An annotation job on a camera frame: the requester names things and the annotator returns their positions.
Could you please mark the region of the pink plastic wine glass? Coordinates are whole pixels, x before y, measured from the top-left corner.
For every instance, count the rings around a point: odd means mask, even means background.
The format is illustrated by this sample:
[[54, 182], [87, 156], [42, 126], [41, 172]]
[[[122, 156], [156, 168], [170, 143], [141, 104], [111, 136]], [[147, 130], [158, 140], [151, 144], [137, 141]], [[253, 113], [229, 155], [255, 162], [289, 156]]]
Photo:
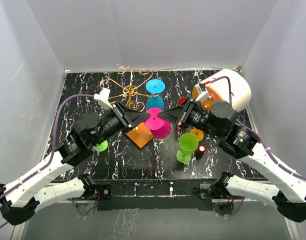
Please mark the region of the pink plastic wine glass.
[[166, 138], [171, 132], [170, 124], [158, 116], [160, 112], [162, 112], [162, 110], [159, 108], [150, 108], [147, 110], [150, 117], [144, 121], [145, 126], [153, 134], [153, 137], [157, 139]]

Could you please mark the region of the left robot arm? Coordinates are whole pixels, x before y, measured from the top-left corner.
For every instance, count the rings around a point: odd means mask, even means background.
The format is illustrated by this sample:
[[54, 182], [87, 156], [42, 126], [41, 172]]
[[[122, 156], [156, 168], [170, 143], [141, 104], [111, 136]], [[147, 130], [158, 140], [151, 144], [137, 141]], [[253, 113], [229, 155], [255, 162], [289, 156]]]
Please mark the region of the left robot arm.
[[103, 115], [83, 113], [69, 135], [43, 161], [17, 180], [0, 183], [2, 217], [16, 226], [54, 203], [72, 198], [92, 199], [97, 186], [89, 174], [53, 186], [48, 184], [91, 157], [98, 145], [117, 132], [128, 132], [149, 117], [149, 113], [129, 109], [119, 102]]

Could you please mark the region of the blue plastic wine glass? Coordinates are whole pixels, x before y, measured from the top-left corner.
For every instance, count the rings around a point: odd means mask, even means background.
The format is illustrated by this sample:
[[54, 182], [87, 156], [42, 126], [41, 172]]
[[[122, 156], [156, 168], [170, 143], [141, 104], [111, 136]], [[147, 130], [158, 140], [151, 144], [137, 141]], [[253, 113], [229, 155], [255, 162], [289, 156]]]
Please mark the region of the blue plastic wine glass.
[[151, 94], [151, 96], [147, 99], [146, 102], [146, 110], [151, 108], [158, 108], [160, 110], [164, 110], [164, 101], [160, 94], [165, 89], [165, 84], [163, 81], [159, 79], [149, 80], [146, 85], [146, 90]]

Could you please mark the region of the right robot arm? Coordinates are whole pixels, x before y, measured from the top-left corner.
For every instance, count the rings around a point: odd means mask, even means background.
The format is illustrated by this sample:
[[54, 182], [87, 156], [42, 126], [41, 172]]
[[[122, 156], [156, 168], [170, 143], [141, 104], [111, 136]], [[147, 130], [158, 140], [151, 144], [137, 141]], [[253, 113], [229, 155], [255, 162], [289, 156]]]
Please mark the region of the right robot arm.
[[265, 184], [224, 172], [210, 187], [194, 189], [199, 197], [246, 197], [274, 207], [294, 222], [306, 220], [306, 179], [278, 160], [256, 132], [242, 125], [230, 103], [217, 101], [204, 113], [201, 103], [189, 97], [182, 104], [158, 113], [158, 117], [182, 129], [192, 126], [217, 138], [225, 153], [270, 181]]

